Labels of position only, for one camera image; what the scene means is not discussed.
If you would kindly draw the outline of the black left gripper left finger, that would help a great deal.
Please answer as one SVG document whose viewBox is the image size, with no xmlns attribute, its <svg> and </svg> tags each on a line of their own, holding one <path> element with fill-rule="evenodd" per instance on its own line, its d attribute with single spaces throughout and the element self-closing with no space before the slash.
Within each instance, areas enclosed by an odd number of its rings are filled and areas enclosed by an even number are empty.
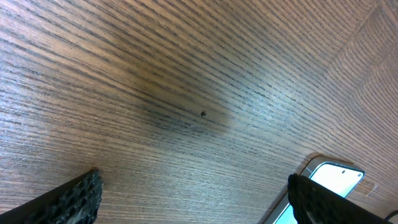
<svg viewBox="0 0 398 224">
<path fill-rule="evenodd" d="M 1 214 L 8 224 L 93 224 L 102 199 L 103 182 L 93 169 L 63 185 Z"/>
</svg>

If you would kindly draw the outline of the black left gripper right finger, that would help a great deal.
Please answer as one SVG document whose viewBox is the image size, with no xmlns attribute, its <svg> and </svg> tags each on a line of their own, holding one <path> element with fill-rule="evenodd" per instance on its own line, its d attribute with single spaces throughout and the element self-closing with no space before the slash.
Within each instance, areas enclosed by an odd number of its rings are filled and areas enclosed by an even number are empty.
<svg viewBox="0 0 398 224">
<path fill-rule="evenodd" d="M 298 224 L 391 224 L 303 175 L 289 175 L 287 188 Z"/>
</svg>

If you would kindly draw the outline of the smartphone with teal screen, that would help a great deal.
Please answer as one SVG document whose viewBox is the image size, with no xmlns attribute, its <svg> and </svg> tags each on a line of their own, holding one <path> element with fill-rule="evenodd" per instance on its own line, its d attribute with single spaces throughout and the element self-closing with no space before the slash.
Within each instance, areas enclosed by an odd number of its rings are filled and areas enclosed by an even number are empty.
<svg viewBox="0 0 398 224">
<path fill-rule="evenodd" d="M 365 171 L 349 162 L 317 156 L 311 159 L 299 174 L 345 198 L 362 181 Z M 283 196 L 275 209 L 262 223 L 297 223 L 293 208 L 288 200 L 288 194 Z"/>
</svg>

